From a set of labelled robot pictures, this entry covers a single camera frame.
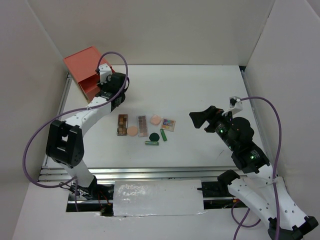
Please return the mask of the orange drawer box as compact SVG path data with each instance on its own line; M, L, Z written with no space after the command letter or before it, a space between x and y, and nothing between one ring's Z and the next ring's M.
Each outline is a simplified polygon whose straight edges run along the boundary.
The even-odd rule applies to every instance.
M112 73L115 72L104 58L98 63L101 55L95 46L90 46L63 59L71 76L88 102L91 102L100 90L97 86L98 82L100 82L100 76L96 72L97 66L108 66Z

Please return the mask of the colourful square eyeshadow palette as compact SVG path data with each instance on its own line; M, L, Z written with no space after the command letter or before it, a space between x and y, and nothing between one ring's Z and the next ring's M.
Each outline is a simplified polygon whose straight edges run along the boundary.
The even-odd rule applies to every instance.
M161 123L161 129L173 132L175 129L176 121L173 119L163 118Z

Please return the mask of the brown eyeshadow palette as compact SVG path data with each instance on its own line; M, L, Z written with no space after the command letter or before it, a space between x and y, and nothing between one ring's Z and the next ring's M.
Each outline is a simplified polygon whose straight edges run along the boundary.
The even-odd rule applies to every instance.
M117 136L126 136L128 128L128 115L119 114L117 120Z

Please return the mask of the green tube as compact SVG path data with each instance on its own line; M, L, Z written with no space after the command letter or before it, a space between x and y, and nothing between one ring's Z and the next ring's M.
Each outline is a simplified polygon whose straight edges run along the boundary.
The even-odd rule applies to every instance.
M166 142L167 141L167 137L166 137L166 134L165 134L165 132L164 132L164 130L162 128L160 129L160 134L161 134L161 137L162 137L163 141Z
M146 146L158 146L159 142L158 141L145 141Z

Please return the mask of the mauve eyeshadow palette clear case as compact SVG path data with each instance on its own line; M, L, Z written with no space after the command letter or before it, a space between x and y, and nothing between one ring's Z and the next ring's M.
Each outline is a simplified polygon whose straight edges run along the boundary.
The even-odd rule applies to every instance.
M145 115L139 115L137 116L137 122L138 122L138 136L139 137L148 137L148 123L147 123L147 117Z

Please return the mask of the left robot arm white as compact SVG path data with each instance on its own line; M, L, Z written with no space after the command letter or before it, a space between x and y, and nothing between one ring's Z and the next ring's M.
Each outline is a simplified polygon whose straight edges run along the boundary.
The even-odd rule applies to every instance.
M98 84L98 92L83 111L64 121L54 120L49 127L46 155L64 168L68 175L76 178L77 187L86 199L97 198L105 189L86 166L84 135L100 119L110 114L126 98L126 75L115 72Z

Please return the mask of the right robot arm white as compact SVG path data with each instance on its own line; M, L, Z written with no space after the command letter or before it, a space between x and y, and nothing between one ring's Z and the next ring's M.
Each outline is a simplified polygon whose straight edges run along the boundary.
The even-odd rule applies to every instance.
M223 196L233 195L243 202L268 228L272 240L301 240L314 230L318 221L308 216L288 194L282 177L273 178L273 166L253 142L254 130L243 117L210 106L204 111L191 112L189 116L195 128L205 122L207 133L216 133L231 150L231 158L260 193L256 193L235 171L228 170L218 179L218 192Z

